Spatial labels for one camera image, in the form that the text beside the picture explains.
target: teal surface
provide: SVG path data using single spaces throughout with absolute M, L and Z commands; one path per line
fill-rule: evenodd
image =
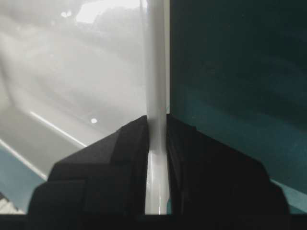
M 27 212 L 34 189 L 44 180 L 1 148 L 0 159 L 0 191 L 16 207 Z
M 302 0 L 171 2 L 171 114 L 305 194 L 306 15 Z

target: white plastic rod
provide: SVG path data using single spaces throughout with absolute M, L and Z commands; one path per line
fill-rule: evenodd
M 146 214 L 166 214 L 169 185 L 166 158 L 165 1 L 141 0 L 146 107 L 149 124 Z

